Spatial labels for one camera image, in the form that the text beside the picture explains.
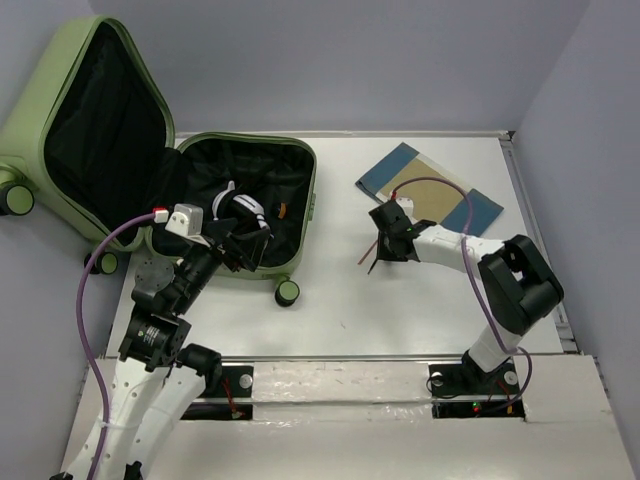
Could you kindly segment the red pencil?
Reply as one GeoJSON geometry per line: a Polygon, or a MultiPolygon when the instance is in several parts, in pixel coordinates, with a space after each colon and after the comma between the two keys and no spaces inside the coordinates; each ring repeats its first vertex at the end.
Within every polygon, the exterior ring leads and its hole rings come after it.
{"type": "Polygon", "coordinates": [[[377,246],[378,246],[378,240],[375,240],[370,247],[366,250],[366,252],[362,255],[362,257],[358,260],[357,265],[362,265],[364,263],[364,261],[373,253],[376,251],[377,246]]]}

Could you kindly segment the blue and tan cloth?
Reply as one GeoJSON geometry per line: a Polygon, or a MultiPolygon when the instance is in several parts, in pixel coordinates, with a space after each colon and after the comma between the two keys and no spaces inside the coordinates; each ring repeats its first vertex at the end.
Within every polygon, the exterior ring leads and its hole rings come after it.
{"type": "Polygon", "coordinates": [[[373,200],[386,202],[394,188],[400,198],[413,202],[413,218],[435,221],[461,232],[483,235],[504,207],[456,177],[406,143],[396,146],[356,181],[356,187],[373,200]]]}

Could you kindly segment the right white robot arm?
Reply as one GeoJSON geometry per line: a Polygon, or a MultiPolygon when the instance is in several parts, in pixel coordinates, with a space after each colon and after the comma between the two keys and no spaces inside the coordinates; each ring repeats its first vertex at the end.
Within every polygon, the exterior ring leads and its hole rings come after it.
{"type": "Polygon", "coordinates": [[[537,246],[525,235],[492,240],[414,221],[396,201],[369,216],[377,228],[377,261],[431,263],[467,275],[488,326],[459,362],[433,367],[427,385],[441,399],[487,395],[504,379],[525,335],[564,298],[537,246]]]}

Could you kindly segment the green hard-shell suitcase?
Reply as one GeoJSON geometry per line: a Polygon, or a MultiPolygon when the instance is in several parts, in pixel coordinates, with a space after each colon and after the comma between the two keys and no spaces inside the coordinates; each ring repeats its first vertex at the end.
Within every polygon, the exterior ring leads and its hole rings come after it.
{"type": "MultiPolygon", "coordinates": [[[[299,298],[291,275],[312,219],[316,156],[289,137],[204,132],[178,142],[169,107],[131,35],[107,16],[55,32],[1,130],[1,211],[23,216],[42,203],[91,242],[160,206],[189,203],[214,220],[214,197],[233,180],[265,210],[272,238],[255,271],[284,307],[299,298]],[[286,216],[277,217],[287,205],[286,216]]],[[[187,243],[156,227],[111,241],[171,259],[187,243]]]]}

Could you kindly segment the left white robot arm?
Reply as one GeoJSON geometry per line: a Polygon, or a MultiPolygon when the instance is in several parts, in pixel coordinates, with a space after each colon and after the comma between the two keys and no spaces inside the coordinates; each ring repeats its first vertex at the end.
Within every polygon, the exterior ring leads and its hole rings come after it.
{"type": "Polygon", "coordinates": [[[204,223],[201,212],[187,204],[156,209],[117,227],[96,248],[102,254],[119,234],[150,222],[190,244],[178,264],[160,258],[143,267],[111,381],[105,381],[91,348],[84,348],[101,409],[79,453],[58,478],[147,478],[189,406],[200,394],[219,388],[220,353],[187,344],[191,325],[182,316],[220,266],[255,270],[271,232],[260,214],[254,216],[251,230],[240,233],[239,219],[204,223]]]}

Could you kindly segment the white black headphones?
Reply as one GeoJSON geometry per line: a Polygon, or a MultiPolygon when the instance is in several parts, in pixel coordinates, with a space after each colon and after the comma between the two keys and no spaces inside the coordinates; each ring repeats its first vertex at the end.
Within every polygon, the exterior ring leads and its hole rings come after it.
{"type": "Polygon", "coordinates": [[[215,220],[235,219],[234,233],[237,235],[262,230],[271,232],[264,207],[250,195],[242,193],[233,180],[214,197],[211,210],[215,220]]]}

